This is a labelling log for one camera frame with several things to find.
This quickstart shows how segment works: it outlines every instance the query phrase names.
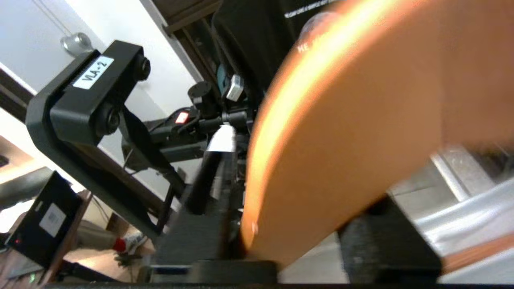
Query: white label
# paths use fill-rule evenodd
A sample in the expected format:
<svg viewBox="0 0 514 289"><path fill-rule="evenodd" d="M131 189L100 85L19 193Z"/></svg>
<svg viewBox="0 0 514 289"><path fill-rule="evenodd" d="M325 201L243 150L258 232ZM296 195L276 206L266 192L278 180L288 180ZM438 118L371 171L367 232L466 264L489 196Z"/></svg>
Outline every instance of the white label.
<svg viewBox="0 0 514 289"><path fill-rule="evenodd" d="M64 219L66 219L64 212L52 203L41 219L41 222L39 222L39 226L55 238L59 229L61 229Z"/></svg>
<svg viewBox="0 0 514 289"><path fill-rule="evenodd" d="M113 58L100 56L86 69L73 86L82 89L90 89L113 61Z"/></svg>

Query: white door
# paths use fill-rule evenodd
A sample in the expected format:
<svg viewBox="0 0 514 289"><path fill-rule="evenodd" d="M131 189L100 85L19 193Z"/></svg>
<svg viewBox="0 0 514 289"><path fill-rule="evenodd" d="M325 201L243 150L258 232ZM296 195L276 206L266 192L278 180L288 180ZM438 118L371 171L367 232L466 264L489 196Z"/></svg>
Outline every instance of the white door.
<svg viewBox="0 0 514 289"><path fill-rule="evenodd" d="M112 13L123 13L122 10L120 7ZM0 3L0 67L36 94L73 60L61 47L60 39L77 32L89 36L92 46L101 52L110 44L102 42L65 0L3 0ZM185 78L178 81L186 86L194 83L189 73L181 74ZM170 112L163 111L162 105L158 106L149 96L148 86L147 83L138 84L126 102L127 107L143 121L166 117ZM159 85L150 87L155 90ZM180 100L186 101L187 95ZM173 105L166 101L167 110L172 109ZM0 133L7 134L8 139L9 134L20 138L19 127L3 127ZM104 137L99 147L117 163L123 163L119 131ZM194 166L186 164L187 173L194 170ZM160 198L166 195L169 183L155 171L143 171L135 177Z"/></svg>

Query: orange object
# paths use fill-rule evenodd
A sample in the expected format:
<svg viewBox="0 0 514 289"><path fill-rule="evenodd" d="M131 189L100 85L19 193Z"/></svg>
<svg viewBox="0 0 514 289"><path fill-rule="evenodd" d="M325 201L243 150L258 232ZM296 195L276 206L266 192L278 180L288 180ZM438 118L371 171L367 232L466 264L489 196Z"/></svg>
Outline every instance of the orange object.
<svg viewBox="0 0 514 289"><path fill-rule="evenodd" d="M514 136L514 2L339 5L261 106L241 225L250 258L284 267L444 145Z"/></svg>

